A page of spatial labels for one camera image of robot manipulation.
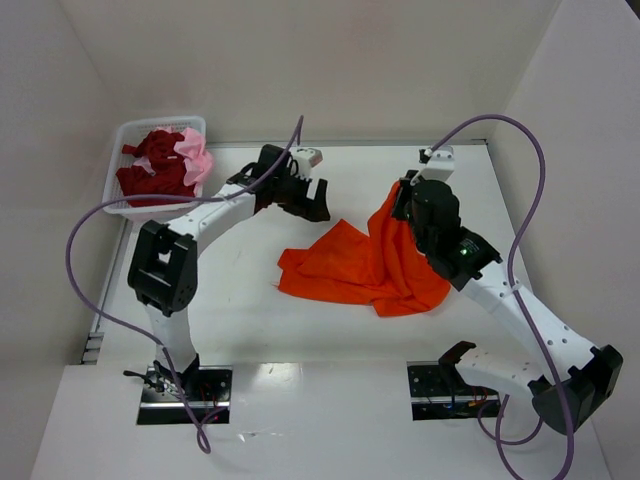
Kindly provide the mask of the orange t shirt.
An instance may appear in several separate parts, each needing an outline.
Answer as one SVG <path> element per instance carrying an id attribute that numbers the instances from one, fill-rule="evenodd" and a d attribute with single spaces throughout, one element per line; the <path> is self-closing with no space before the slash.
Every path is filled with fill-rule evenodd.
<path id="1" fill-rule="evenodd" d="M 380 317 L 429 312 L 450 285 L 418 252 L 406 222 L 392 217 L 400 184 L 394 183 L 363 233 L 337 222 L 307 249 L 286 249 L 278 266 L 278 290 L 321 302 L 367 305 Z"/>

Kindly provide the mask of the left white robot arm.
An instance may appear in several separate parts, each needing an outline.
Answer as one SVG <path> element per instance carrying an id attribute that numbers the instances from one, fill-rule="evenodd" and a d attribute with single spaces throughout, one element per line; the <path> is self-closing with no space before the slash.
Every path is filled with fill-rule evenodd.
<path id="1" fill-rule="evenodd" d="M 199 355 L 191 339 L 188 305 L 198 287 L 198 258 L 235 225 L 272 204 L 310 222 L 325 222 L 328 183 L 311 191 L 320 150 L 262 147 L 257 161 L 231 176 L 217 196 L 167 223 L 150 220 L 140 229 L 127 282 L 149 316 L 158 339 L 154 368 L 186 391 L 199 386 Z"/>

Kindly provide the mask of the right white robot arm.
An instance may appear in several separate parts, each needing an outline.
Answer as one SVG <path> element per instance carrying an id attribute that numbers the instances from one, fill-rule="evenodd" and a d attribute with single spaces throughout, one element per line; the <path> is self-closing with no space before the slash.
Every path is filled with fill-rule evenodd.
<path id="1" fill-rule="evenodd" d="M 462 226 L 459 209 L 445 182 L 410 170 L 400 180 L 392 215 L 408 223 L 433 272 L 484 309 L 530 358 L 509 361 L 460 341 L 438 360 L 443 377 L 451 387 L 486 386 L 524 398 L 551 429 L 577 431 L 613 393 L 622 355 L 576 333 L 509 277 L 499 252 Z"/>

